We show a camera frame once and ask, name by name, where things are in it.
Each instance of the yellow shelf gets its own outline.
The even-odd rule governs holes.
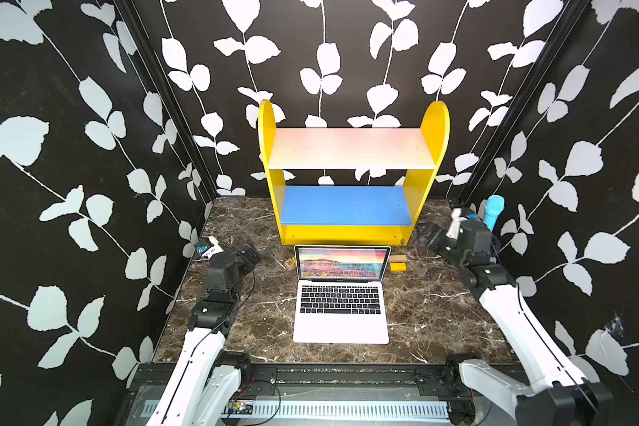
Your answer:
[[[277,129],[272,104],[263,101],[258,139],[281,243],[407,244],[449,134],[443,102],[428,106],[420,129]],[[287,188],[282,169],[288,168],[408,171],[401,188]]]

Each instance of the black wallpaper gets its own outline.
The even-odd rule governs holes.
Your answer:
[[[369,126],[375,116],[381,118],[376,126],[419,127],[428,104],[443,100],[450,108],[450,144],[431,196],[456,196],[563,8],[560,0],[135,3],[219,193],[247,196],[269,196],[254,130],[258,101],[266,98],[277,105],[278,120],[283,111],[280,127],[318,126],[320,106],[329,127]],[[371,38],[383,40],[373,52],[376,58]],[[250,39],[246,55],[244,39]],[[443,54],[452,41],[456,55]],[[318,64],[317,50],[324,43]],[[439,48],[441,43],[447,45]],[[332,44],[340,65],[329,54]],[[518,47],[525,48],[513,60]],[[186,57],[186,64],[176,55]],[[436,73],[446,78],[440,91]],[[328,78],[318,93],[319,74]],[[370,89],[375,90],[371,103]],[[503,96],[495,99],[500,91]],[[490,112],[497,114],[486,125]],[[214,124],[214,113],[223,124]],[[474,115],[476,125],[469,131]],[[307,121],[308,116],[317,118]],[[351,117],[364,118],[349,124]],[[337,185],[393,185],[404,175],[402,170],[289,172],[288,185],[316,185],[323,175]]]
[[[637,425],[639,1],[594,4],[468,202],[506,198],[501,261],[565,353],[613,391],[611,424]],[[507,166],[520,175],[502,179]]]
[[[0,425],[109,425],[204,224],[208,195],[117,18],[0,2]]]

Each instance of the laptop screen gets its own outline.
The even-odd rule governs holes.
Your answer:
[[[390,247],[297,245],[298,279],[381,281]]]

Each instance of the microphone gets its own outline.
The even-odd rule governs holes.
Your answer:
[[[495,227],[497,216],[504,209],[504,197],[501,195],[493,195],[485,202],[485,216],[483,217],[483,223],[487,225],[490,231]]]

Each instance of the blue shelf board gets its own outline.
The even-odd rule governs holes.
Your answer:
[[[282,225],[411,226],[400,186],[287,186]]]

